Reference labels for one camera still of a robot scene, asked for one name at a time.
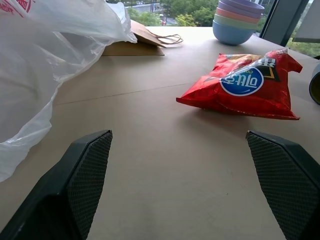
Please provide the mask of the grey flat panel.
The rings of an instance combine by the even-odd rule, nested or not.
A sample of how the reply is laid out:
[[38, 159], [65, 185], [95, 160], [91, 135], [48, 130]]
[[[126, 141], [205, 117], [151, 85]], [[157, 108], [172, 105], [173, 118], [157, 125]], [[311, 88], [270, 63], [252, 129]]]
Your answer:
[[313, 0], [292, 41], [320, 44], [320, 0]]

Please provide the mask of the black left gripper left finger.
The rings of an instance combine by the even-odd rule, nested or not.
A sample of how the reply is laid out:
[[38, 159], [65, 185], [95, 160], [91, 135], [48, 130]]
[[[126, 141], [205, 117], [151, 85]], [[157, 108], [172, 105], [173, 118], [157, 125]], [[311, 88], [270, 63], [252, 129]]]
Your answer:
[[101, 198], [111, 130], [85, 135], [36, 183], [0, 240], [86, 240]]

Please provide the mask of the red snack chip bag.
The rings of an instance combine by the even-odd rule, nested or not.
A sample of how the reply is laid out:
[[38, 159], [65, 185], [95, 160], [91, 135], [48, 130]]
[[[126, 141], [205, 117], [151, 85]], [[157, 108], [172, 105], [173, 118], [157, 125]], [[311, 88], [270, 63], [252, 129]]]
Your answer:
[[298, 120], [291, 111], [288, 78], [302, 69], [285, 48], [264, 56], [221, 53], [213, 70], [176, 101], [224, 114]]

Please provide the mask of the white translucent plastic bag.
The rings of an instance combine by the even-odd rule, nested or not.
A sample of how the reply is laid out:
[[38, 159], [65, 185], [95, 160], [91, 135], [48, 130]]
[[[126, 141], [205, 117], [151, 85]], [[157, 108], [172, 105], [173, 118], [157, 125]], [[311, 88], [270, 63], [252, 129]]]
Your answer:
[[0, 0], [0, 182], [49, 132], [61, 85], [116, 42], [137, 42], [121, 2]]

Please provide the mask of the lavender plastic bowl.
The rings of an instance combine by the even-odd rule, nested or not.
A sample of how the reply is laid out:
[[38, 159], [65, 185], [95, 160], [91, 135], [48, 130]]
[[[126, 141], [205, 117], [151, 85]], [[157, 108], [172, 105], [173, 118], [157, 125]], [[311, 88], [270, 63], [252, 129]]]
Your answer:
[[251, 17], [254, 19], [259, 19], [262, 16], [260, 13], [252, 13], [252, 12], [240, 9], [240, 8], [236, 8], [232, 5], [225, 4], [221, 1], [218, 2], [217, 7], [222, 10], [226, 10], [226, 11], [229, 11], [229, 12], [232, 12], [235, 14], [239, 14], [242, 16], [246, 16], [246, 17]]

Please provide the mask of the brown paper bag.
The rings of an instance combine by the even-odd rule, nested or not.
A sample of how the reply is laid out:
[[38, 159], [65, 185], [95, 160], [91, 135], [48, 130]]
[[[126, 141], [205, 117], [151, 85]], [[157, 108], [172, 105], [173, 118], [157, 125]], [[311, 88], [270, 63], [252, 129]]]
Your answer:
[[162, 48], [183, 42], [179, 34], [157, 35], [141, 23], [131, 20], [131, 31], [137, 38], [137, 43], [120, 41], [107, 46], [102, 56], [164, 56]]

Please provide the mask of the purple plastic bowl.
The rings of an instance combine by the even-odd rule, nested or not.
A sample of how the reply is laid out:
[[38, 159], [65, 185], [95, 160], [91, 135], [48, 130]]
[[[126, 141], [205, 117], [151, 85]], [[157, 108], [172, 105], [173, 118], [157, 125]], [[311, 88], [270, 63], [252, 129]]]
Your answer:
[[265, 8], [262, 5], [251, 2], [249, 0], [219, 0], [220, 2], [227, 4], [229, 6], [241, 9], [247, 12], [262, 14]]

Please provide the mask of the orange pink plastic bowl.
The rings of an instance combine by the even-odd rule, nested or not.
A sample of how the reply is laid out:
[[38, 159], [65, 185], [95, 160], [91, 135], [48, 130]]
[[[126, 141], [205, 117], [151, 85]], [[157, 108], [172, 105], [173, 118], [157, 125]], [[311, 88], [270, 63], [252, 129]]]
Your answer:
[[238, 20], [238, 21], [243, 21], [243, 22], [248, 22], [248, 23], [252, 23], [252, 24], [257, 24], [260, 20], [260, 18], [253, 18], [253, 17], [249, 17], [249, 16], [245, 16], [245, 15], [240, 15], [231, 11], [227, 11], [221, 8], [217, 8], [216, 12], [217, 15], [222, 16], [222, 17], [226, 17], [226, 18], [230, 18], [230, 19], [234, 19], [234, 20]]

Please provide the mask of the green plastic bowl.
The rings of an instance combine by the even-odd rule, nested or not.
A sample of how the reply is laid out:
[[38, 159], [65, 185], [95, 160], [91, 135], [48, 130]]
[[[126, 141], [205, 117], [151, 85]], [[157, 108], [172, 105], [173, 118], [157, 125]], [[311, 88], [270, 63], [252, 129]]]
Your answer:
[[246, 21], [236, 20], [236, 19], [232, 19], [229, 17], [221, 16], [218, 14], [214, 15], [214, 21], [219, 24], [222, 24], [222, 25], [226, 25], [226, 26], [230, 26], [230, 27], [234, 27], [234, 28], [239, 28], [239, 29], [250, 29], [250, 30], [257, 29], [256, 23], [250, 23], [250, 22], [246, 22]]

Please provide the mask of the dark window frame post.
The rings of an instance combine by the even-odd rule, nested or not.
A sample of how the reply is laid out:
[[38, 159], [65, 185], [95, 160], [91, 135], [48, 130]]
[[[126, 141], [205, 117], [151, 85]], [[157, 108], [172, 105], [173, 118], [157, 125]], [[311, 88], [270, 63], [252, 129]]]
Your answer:
[[309, 0], [275, 0], [259, 37], [285, 47]]

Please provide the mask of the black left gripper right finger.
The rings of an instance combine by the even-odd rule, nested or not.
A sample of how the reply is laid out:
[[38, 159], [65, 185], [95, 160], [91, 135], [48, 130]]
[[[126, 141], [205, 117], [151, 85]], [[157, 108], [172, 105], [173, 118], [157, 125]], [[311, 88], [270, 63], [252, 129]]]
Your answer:
[[248, 131], [260, 188], [286, 240], [320, 240], [320, 164], [299, 144]]

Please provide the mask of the pale cylindrical cup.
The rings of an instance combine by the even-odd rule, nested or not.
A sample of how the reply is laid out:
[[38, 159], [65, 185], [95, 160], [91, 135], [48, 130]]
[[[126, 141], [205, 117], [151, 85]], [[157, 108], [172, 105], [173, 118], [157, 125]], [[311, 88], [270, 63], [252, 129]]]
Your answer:
[[320, 63], [314, 68], [309, 83], [309, 94], [312, 100], [320, 105]]

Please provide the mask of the blue plastic bowl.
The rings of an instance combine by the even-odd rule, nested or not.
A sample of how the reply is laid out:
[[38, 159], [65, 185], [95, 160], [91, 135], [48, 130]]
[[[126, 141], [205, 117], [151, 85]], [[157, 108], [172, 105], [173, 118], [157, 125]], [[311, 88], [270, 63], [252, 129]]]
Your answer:
[[237, 28], [212, 21], [212, 30], [215, 38], [223, 44], [237, 46], [250, 39], [255, 30]]

